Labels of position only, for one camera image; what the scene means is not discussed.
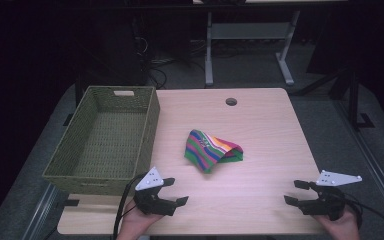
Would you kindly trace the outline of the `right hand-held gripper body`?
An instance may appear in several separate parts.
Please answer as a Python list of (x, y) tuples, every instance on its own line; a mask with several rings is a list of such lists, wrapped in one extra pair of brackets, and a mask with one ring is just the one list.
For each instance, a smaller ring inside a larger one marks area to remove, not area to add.
[(350, 206), (361, 220), (362, 211), (339, 189), (339, 186), (361, 182), (360, 175), (348, 175), (322, 170), (316, 181), (308, 182), (317, 193), (315, 200), (299, 200), (298, 208), (304, 215), (327, 215), (331, 221), (342, 217), (345, 206)]

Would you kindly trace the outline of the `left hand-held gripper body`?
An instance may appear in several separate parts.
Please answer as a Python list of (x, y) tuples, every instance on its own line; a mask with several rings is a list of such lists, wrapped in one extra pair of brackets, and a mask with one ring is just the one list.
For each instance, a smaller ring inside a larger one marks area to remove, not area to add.
[(156, 167), (151, 168), (135, 187), (134, 202), (146, 215), (172, 216), (177, 208), (176, 201), (158, 196), (163, 188), (163, 178)]

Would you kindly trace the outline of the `striped colourful knitted garment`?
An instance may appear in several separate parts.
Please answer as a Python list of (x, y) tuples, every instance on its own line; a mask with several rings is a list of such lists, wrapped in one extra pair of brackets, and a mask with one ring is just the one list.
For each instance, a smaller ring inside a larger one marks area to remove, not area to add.
[(203, 173), (210, 173), (219, 163), (242, 161), (243, 155), (241, 146), (196, 129), (190, 131), (184, 152), (184, 157)]

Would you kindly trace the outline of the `green woven basket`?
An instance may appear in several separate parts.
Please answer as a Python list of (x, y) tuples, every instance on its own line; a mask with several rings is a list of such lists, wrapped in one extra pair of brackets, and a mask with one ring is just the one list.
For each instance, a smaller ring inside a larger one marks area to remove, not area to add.
[(88, 87), (43, 177), (70, 194), (120, 195), (150, 168), (159, 113), (153, 87)]

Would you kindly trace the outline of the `person's right hand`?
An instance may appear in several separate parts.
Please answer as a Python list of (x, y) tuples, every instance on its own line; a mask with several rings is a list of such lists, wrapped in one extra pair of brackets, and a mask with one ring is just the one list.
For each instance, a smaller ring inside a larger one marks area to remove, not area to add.
[(346, 206), (341, 218), (331, 221), (328, 216), (312, 215), (333, 240), (360, 240), (356, 213)]

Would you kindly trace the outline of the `person's left hand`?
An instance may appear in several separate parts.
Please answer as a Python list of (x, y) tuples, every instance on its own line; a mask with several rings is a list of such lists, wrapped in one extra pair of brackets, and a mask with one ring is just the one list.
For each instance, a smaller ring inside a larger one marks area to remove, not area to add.
[(116, 240), (138, 240), (152, 224), (161, 220), (163, 215), (146, 215), (131, 200), (125, 207), (121, 226)]

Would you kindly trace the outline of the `black metal stand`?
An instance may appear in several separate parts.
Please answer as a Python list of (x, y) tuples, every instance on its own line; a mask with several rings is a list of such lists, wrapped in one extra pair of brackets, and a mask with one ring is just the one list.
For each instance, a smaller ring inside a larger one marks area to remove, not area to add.
[(374, 128), (374, 124), (365, 113), (358, 112), (359, 102), (359, 79), (356, 72), (350, 67), (340, 68), (331, 74), (311, 83), (310, 85), (290, 93), (290, 96), (305, 96), (317, 88), (332, 82), (328, 91), (332, 100), (340, 100), (348, 94), (348, 107), (346, 117), (352, 128), (358, 131), (360, 128)]

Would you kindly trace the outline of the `dark computer tower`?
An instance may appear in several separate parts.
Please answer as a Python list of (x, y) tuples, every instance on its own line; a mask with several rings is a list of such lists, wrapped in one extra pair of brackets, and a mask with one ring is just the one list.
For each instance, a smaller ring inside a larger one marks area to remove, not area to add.
[(137, 54), (130, 21), (119, 14), (96, 14), (87, 38), (99, 85), (143, 86), (146, 77)]

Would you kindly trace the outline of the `silver floor rail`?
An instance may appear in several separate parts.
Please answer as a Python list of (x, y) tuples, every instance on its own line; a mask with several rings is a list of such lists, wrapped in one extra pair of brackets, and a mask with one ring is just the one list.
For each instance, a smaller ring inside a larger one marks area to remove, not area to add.
[(24, 231), (21, 240), (38, 240), (41, 229), (43, 228), (46, 218), (52, 208), (53, 202), (58, 194), (58, 189), (47, 184), (46, 188), (40, 197), (36, 207), (34, 208), (33, 216), (28, 222), (27, 228)]
[(333, 106), (360, 149), (360, 152), (365, 159), (367, 168), (384, 198), (384, 170), (381, 168), (378, 159), (375, 157), (375, 154), (372, 152), (361, 133), (362, 129), (374, 128), (373, 122), (365, 113), (358, 113), (356, 118), (349, 117), (348, 109), (339, 101), (334, 101)]

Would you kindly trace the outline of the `grey metal desk frame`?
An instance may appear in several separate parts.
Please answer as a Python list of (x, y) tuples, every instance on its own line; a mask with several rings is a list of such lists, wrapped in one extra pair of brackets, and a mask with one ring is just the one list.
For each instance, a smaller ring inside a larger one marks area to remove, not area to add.
[(287, 65), (286, 57), (299, 16), (300, 12), (295, 11), (289, 22), (216, 23), (213, 21), (213, 14), (209, 12), (207, 14), (206, 54), (204, 61), (205, 85), (212, 86), (214, 84), (212, 63), (213, 40), (284, 40), (285, 44), (283, 49), (276, 53), (276, 61), (285, 83), (288, 86), (292, 86), (294, 80)]

